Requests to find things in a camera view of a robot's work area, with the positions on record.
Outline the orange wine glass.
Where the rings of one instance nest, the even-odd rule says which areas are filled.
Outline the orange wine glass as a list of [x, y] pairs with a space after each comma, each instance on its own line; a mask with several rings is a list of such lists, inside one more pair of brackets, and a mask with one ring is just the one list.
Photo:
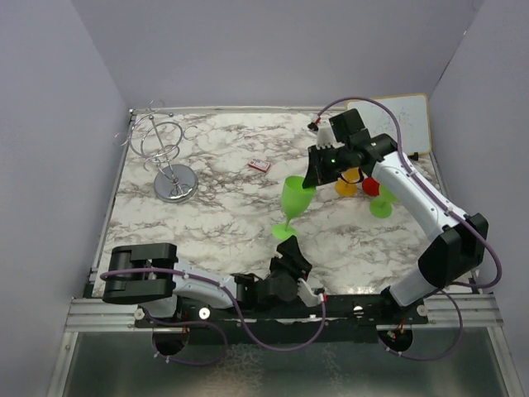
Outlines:
[[360, 180], [360, 172], [358, 168], [351, 168], [341, 174], [341, 177], [336, 181], [335, 191], [341, 197], [352, 197], [357, 193], [357, 184]]

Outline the green wine glass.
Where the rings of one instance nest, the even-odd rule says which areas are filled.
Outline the green wine glass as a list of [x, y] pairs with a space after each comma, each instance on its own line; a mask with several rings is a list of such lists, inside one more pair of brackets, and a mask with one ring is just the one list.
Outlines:
[[275, 238], [283, 241], [292, 236], [297, 236], [297, 230], [290, 225], [299, 218], [308, 208], [316, 194], [316, 188], [304, 188], [304, 178], [292, 175], [285, 179], [281, 193], [281, 209], [285, 216], [285, 222], [272, 227], [272, 234]]
[[380, 185], [379, 195], [371, 200], [369, 210], [376, 218], [389, 218], [393, 211], [393, 204], [397, 201], [397, 197], [390, 190]]

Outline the red wine glass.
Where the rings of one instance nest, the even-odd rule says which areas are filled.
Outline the red wine glass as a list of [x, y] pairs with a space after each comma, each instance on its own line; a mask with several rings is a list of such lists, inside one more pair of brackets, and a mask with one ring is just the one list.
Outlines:
[[365, 178], [361, 185], [364, 192], [369, 196], [379, 196], [379, 183], [375, 179], [371, 177]]

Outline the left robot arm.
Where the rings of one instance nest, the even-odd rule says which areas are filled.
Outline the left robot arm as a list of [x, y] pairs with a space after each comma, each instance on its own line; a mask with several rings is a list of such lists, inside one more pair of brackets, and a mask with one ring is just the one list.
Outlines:
[[174, 296], [194, 299], [213, 309], [262, 311], [301, 300], [305, 306], [324, 301], [307, 283], [312, 265], [301, 253], [295, 236], [281, 242], [269, 265], [269, 274], [235, 273], [220, 276], [177, 257], [170, 243], [118, 246], [112, 250], [109, 269], [100, 275], [105, 281], [103, 301], [109, 304], [147, 304], [161, 324], [177, 324], [183, 307]]

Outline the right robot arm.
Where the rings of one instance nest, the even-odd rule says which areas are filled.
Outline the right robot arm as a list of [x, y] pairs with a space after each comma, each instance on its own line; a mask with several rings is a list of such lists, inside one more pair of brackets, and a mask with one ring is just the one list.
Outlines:
[[330, 126], [340, 145], [308, 147], [303, 187], [333, 183], [346, 170], [357, 168], [409, 211], [430, 242], [417, 268], [390, 285], [390, 297], [379, 304], [386, 322], [399, 323], [408, 316], [409, 305], [444, 289], [482, 263], [488, 221], [479, 213], [470, 216], [436, 190], [399, 151], [390, 135], [371, 136], [357, 109], [332, 117]]

